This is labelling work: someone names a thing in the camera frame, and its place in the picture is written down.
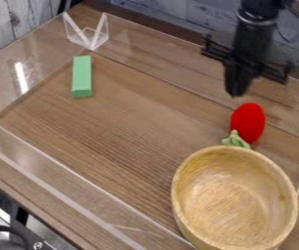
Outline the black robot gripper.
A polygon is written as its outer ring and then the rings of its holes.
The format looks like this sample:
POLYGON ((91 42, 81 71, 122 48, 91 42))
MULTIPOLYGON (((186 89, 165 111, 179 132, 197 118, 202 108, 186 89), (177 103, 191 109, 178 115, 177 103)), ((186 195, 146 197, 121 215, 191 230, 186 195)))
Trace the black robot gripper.
POLYGON ((202 54, 222 63, 225 91, 241 97, 254 78, 286 82, 293 60, 273 43, 276 19, 265 19, 240 9, 233 33, 204 35, 202 54))

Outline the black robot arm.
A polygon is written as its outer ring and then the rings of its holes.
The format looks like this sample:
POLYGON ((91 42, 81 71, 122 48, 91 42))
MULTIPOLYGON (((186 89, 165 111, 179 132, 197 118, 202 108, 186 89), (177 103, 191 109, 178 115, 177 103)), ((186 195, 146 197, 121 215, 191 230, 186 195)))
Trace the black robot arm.
POLYGON ((284 84, 293 60, 273 44, 278 12, 293 0, 241 0, 233 34, 204 36, 204 56, 224 66, 224 88, 232 97, 241 97, 254 78, 262 76, 284 84))

